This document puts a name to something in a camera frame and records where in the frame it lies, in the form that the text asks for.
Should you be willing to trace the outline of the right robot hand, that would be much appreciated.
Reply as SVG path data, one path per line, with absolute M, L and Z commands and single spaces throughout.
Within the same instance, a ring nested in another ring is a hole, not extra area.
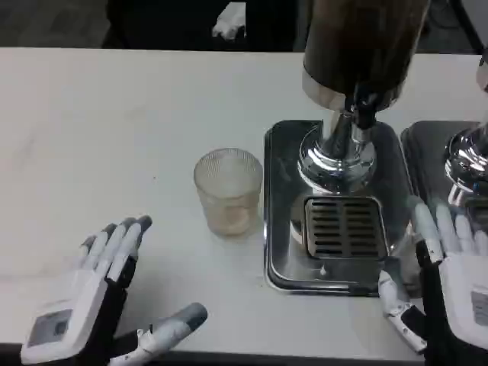
M 487 234 L 466 214 L 417 196 L 407 202 L 416 241 L 423 308 L 409 298 L 400 263 L 378 278 L 384 318 L 426 365 L 487 363 Z

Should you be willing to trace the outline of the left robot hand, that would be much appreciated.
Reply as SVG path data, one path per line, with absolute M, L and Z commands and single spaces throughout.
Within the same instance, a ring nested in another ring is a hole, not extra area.
M 145 365 L 189 337 L 208 317 L 201 303 L 122 336 L 115 332 L 149 216 L 128 217 L 88 237 L 75 268 L 56 279 L 21 346 L 23 365 Z

